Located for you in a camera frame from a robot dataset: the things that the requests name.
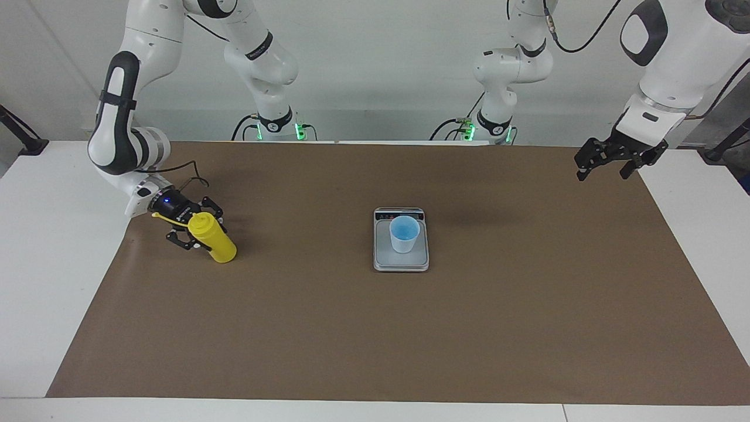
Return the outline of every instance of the yellow strap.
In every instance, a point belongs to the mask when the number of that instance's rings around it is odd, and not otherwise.
[[[188,225],[182,224],[180,222],[176,222],[174,220],[170,220],[167,217],[162,216],[160,213],[153,213],[153,214],[151,214],[151,217],[154,217],[155,219],[162,219],[165,222],[170,222],[170,223],[174,224],[175,226],[180,226],[180,227],[185,227],[185,228],[188,226]]]

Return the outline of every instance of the yellow bottle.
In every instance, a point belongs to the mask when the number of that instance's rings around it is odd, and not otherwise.
[[[221,230],[219,222],[211,213],[193,214],[187,222],[187,229],[201,243],[211,248],[209,254],[219,264],[225,264],[237,255],[237,246]]]

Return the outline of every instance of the yellow bottle cap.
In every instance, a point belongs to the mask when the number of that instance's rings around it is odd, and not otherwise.
[[[219,222],[211,213],[193,214],[190,221],[187,222],[187,229],[195,237],[205,236],[218,229]]]

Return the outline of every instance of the blue liquid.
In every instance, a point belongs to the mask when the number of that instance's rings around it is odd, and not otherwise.
[[[412,217],[401,216],[391,221],[391,233],[399,240],[412,240],[419,235],[419,223]]]

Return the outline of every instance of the white wall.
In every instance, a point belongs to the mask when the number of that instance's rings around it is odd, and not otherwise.
[[[95,93],[122,39],[127,3],[0,3],[0,100],[45,130],[43,136],[83,139],[80,128],[91,123],[80,114],[93,117]],[[619,44],[620,27],[638,3],[622,2],[583,53],[550,46],[556,59],[551,78],[516,88],[518,143],[577,146],[589,136],[607,136],[642,75]],[[562,2],[556,12],[562,42],[583,43],[610,6]],[[256,0],[256,7],[300,61],[289,96],[323,139],[425,139],[438,123],[465,115],[479,96],[474,57],[513,45],[502,0]],[[29,25],[34,12],[49,29],[46,40],[39,23]],[[185,25],[180,67],[144,91],[136,118],[172,139],[227,139],[239,118],[254,111],[251,97],[224,64],[223,41]]]

